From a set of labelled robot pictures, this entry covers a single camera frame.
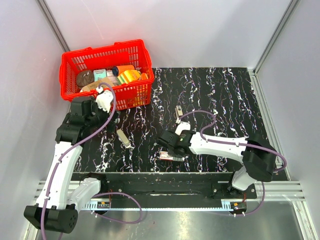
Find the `white staple box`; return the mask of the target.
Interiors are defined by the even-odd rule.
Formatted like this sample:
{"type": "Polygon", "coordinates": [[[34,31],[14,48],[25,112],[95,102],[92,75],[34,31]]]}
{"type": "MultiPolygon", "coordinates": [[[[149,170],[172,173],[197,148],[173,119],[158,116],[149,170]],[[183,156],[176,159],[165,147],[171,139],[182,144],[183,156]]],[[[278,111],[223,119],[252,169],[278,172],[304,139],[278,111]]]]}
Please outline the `white staple box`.
{"type": "Polygon", "coordinates": [[[175,162],[183,162],[185,160],[184,157],[176,157],[168,154],[167,151],[161,151],[159,153],[159,159],[165,161],[175,161],[175,162]]]}

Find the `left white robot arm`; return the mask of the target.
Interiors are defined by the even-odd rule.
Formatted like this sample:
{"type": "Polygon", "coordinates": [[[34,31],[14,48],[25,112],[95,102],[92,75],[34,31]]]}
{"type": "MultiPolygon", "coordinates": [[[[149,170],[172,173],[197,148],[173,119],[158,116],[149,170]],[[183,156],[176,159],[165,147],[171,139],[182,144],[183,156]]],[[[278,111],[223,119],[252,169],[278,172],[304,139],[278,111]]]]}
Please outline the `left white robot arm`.
{"type": "Polygon", "coordinates": [[[94,195],[98,198],[107,195],[107,178],[100,173],[89,173],[72,193],[68,190],[84,143],[107,125],[115,127],[118,117],[115,103],[109,90],[97,97],[72,100],[70,111],[56,131],[53,160],[44,187],[35,204],[27,205],[23,212],[36,229],[69,234],[85,204],[94,195]]]}

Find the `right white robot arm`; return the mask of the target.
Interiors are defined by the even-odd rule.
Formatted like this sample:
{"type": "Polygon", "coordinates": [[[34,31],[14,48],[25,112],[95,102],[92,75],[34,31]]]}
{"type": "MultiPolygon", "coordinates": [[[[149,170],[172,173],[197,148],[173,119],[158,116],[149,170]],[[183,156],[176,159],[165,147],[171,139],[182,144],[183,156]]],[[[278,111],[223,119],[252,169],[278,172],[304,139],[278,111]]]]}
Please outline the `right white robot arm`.
{"type": "Polygon", "coordinates": [[[176,133],[162,131],[157,144],[167,149],[168,155],[184,158],[188,155],[211,155],[241,163],[232,174],[228,194],[239,198],[256,182],[271,182],[276,166],[276,151],[268,141],[255,137],[227,138],[205,135],[193,130],[176,133]]]}

